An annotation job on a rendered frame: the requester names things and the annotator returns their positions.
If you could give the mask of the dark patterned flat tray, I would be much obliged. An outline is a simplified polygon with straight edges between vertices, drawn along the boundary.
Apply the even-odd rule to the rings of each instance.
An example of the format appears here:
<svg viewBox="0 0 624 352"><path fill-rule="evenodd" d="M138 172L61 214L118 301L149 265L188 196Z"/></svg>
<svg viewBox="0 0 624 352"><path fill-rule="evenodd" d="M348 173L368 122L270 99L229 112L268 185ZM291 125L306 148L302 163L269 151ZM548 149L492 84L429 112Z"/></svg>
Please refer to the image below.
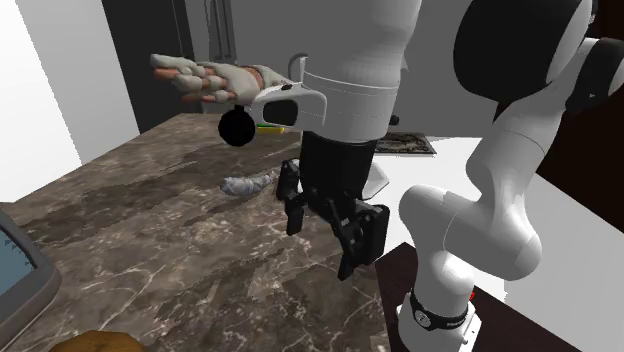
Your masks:
<svg viewBox="0 0 624 352"><path fill-rule="evenodd" d="M376 153L398 155L434 155L435 149L422 133L388 132L379 139Z"/></svg>

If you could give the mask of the grey and orange glove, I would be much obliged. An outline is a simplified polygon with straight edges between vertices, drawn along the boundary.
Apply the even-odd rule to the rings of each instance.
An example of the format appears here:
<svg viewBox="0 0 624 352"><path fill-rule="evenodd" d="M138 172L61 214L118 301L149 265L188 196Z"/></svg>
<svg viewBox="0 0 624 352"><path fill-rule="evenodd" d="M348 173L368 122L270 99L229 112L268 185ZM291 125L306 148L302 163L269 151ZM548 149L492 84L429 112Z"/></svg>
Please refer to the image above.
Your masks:
<svg viewBox="0 0 624 352"><path fill-rule="evenodd" d="M154 75L168 80L185 102L228 103L249 106L264 89L294 81L263 65L237 66L183 57L151 54Z"/></svg>

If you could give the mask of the grey tablet with blue screen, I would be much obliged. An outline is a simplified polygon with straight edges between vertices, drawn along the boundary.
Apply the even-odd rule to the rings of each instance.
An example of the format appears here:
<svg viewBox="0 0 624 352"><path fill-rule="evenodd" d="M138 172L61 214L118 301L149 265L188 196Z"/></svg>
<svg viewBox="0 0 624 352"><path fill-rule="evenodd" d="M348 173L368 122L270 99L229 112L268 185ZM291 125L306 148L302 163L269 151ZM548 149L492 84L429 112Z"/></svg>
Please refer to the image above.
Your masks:
<svg viewBox="0 0 624 352"><path fill-rule="evenodd" d="M0 209L0 352L6 352L50 306L62 277Z"/></svg>

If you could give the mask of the dark door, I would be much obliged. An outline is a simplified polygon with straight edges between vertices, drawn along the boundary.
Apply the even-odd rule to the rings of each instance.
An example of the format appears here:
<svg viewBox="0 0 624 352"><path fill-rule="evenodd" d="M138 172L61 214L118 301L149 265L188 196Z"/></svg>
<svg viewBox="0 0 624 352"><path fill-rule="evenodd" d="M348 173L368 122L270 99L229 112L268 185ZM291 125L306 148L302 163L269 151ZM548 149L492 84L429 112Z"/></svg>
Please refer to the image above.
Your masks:
<svg viewBox="0 0 624 352"><path fill-rule="evenodd" d="M154 76L150 56L194 57L184 0L101 0L138 129L180 113L198 113L170 83Z"/></svg>

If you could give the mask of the brown lumpy object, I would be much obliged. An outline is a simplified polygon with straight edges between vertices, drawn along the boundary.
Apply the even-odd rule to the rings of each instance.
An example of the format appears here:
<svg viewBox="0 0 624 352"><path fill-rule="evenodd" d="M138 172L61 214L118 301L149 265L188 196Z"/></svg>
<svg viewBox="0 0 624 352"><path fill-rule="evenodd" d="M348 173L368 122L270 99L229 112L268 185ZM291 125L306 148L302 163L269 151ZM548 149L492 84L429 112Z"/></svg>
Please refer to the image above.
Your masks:
<svg viewBox="0 0 624 352"><path fill-rule="evenodd" d="M146 352L145 347L123 332L90 330L55 344L49 352Z"/></svg>

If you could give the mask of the grey wrapped bundle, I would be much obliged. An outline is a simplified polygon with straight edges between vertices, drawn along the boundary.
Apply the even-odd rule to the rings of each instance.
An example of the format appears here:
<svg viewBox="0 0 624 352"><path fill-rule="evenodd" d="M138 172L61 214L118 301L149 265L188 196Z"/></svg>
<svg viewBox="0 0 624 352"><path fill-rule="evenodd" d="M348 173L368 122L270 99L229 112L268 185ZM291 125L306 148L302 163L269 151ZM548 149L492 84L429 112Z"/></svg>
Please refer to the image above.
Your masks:
<svg viewBox="0 0 624 352"><path fill-rule="evenodd" d="M230 196L252 196L267 187L273 179L271 173L252 177L226 177L220 190Z"/></svg>

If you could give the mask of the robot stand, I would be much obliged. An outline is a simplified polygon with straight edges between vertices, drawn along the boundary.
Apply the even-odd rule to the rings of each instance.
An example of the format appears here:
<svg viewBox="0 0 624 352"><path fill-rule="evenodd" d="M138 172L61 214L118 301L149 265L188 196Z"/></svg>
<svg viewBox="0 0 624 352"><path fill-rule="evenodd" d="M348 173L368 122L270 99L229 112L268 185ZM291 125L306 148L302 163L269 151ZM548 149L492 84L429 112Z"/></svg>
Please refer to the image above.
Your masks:
<svg viewBox="0 0 624 352"><path fill-rule="evenodd" d="M375 262L391 352L409 352L398 334L396 307L414 283L416 262L416 250L407 243ZM481 288L474 293L482 327L473 352L581 352Z"/></svg>

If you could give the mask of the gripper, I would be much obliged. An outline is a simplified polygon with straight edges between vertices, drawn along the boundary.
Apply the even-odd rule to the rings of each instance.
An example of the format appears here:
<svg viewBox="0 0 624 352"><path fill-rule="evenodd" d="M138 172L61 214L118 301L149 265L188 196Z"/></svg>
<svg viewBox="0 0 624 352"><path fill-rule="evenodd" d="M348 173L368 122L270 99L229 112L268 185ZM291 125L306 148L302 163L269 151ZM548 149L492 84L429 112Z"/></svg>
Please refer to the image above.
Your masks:
<svg viewBox="0 0 624 352"><path fill-rule="evenodd" d="M329 223L343 251L337 274L341 281L384 252L390 210L362 200L376 146L377 140L346 143L305 131L299 166L297 160L289 159L280 169L276 197L284 203L289 236L302 229L307 205L304 192L315 189L318 196L342 196L315 202L315 212Z"/></svg>

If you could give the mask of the black round object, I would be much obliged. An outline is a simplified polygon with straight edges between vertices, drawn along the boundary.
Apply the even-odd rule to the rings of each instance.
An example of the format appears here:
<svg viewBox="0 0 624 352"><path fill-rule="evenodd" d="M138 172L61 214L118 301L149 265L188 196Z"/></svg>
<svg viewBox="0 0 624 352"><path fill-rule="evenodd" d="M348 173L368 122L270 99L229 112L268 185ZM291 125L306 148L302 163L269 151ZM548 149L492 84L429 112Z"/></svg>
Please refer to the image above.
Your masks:
<svg viewBox="0 0 624 352"><path fill-rule="evenodd" d="M242 147L253 140L256 124L243 106L235 105L221 116L218 131L228 145Z"/></svg>

